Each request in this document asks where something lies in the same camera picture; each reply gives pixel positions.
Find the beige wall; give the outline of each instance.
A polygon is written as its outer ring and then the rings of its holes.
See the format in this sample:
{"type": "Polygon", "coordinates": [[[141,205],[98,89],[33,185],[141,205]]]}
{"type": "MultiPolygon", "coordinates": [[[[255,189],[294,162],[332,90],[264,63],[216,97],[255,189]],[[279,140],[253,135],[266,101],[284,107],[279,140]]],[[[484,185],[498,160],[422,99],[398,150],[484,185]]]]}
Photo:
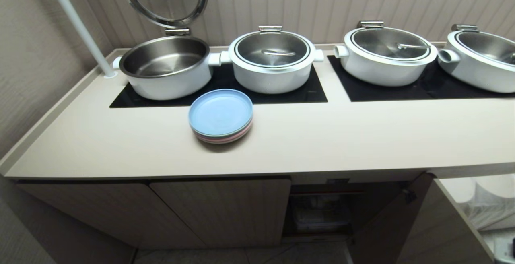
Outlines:
{"type": "MultiPolygon", "coordinates": [[[[125,0],[88,1],[115,47],[162,36],[162,29],[136,14],[125,0]]],[[[166,12],[156,3],[159,0],[145,1],[166,12]]],[[[181,11],[176,2],[168,0],[166,7],[181,11]]],[[[360,19],[382,19],[430,41],[445,40],[454,23],[477,24],[481,30],[515,39],[514,7],[515,0],[209,0],[191,28],[210,45],[228,45],[261,24],[282,24],[315,43],[338,43],[360,19]]]]}
{"type": "MultiPolygon", "coordinates": [[[[72,0],[104,53],[86,0],[72,0]]],[[[0,0],[0,157],[95,65],[56,0],[0,0]]],[[[128,264],[134,249],[0,177],[0,263],[128,264]]]]}

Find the stack of plates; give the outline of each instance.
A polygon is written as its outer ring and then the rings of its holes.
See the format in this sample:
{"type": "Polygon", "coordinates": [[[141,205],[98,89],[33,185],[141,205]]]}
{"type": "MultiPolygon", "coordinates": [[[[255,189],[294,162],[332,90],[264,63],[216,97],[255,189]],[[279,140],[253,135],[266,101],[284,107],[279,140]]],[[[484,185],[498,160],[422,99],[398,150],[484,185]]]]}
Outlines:
{"type": "Polygon", "coordinates": [[[233,89],[219,89],[197,98],[190,108],[190,126],[204,142],[224,144],[243,137],[252,126],[252,101],[233,89]]]}

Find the black glass cooktop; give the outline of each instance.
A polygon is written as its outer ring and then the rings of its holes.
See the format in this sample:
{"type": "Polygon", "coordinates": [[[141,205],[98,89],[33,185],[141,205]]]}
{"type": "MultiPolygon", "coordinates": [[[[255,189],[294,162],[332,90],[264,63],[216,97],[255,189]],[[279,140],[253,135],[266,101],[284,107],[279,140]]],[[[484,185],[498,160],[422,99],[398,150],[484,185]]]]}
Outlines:
{"type": "Polygon", "coordinates": [[[340,64],[340,59],[327,56],[351,101],[400,101],[425,99],[515,98],[515,93],[502,94],[482,90],[454,79],[438,62],[427,65],[413,84],[402,87],[373,85],[353,77],[340,64]]]}
{"type": "Polygon", "coordinates": [[[155,101],[138,95],[130,84],[127,84],[121,93],[111,103],[110,108],[131,108],[131,107],[166,107],[166,106],[189,106],[200,95],[217,89],[236,89],[245,93],[254,104],[278,104],[278,103],[321,103],[327,102],[322,85],[318,79],[315,68],[311,67],[311,73],[306,84],[300,88],[283,94],[261,94],[248,90],[240,85],[234,77],[232,64],[215,67],[213,77],[207,85],[197,92],[179,99],[155,101]]]}

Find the white pole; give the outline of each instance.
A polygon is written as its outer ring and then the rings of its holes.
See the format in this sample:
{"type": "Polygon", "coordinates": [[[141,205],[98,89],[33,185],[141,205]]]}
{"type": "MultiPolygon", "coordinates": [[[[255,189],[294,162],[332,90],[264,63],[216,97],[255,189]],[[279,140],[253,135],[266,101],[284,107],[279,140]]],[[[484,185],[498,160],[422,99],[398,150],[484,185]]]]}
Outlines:
{"type": "Polygon", "coordinates": [[[63,7],[64,12],[66,12],[66,15],[68,15],[68,18],[70,18],[70,21],[72,22],[73,26],[79,32],[80,37],[90,50],[91,54],[95,58],[95,60],[98,62],[98,65],[102,69],[103,73],[105,74],[105,78],[112,78],[117,75],[117,72],[114,71],[111,66],[109,66],[108,62],[103,57],[102,52],[98,48],[98,46],[95,44],[95,41],[91,37],[90,33],[88,32],[88,29],[86,29],[86,26],[84,26],[84,23],[79,17],[79,14],[75,9],[73,8],[72,3],[70,0],[57,0],[59,1],[59,4],[63,7]]]}

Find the stainless steel lid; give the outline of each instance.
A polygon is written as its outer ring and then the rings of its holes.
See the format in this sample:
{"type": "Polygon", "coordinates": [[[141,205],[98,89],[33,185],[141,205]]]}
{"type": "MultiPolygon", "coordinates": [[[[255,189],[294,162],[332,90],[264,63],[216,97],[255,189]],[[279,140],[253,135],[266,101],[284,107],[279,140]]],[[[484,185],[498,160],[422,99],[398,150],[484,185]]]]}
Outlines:
{"type": "Polygon", "coordinates": [[[503,64],[515,65],[515,42],[489,33],[463,31],[456,40],[480,56],[503,64]]]}
{"type": "Polygon", "coordinates": [[[152,11],[150,11],[147,7],[143,6],[139,0],[128,0],[129,4],[136,9],[137,12],[147,17],[149,20],[154,22],[156,25],[160,25],[162,27],[166,27],[169,29],[177,29],[184,27],[195,18],[197,18],[201,13],[206,9],[206,5],[208,4],[208,0],[198,0],[197,5],[193,9],[192,12],[190,12],[188,15],[186,15],[183,18],[179,19],[171,19],[171,18],[165,18],[161,15],[158,15],[152,11]]]}
{"type": "Polygon", "coordinates": [[[363,51],[394,60],[419,60],[431,51],[431,45],[417,35],[382,26],[358,29],[351,40],[363,51]]]}
{"type": "Polygon", "coordinates": [[[280,26],[266,26],[239,40],[234,51],[249,64],[279,68],[301,62],[311,49],[294,33],[283,32],[280,26]]]}

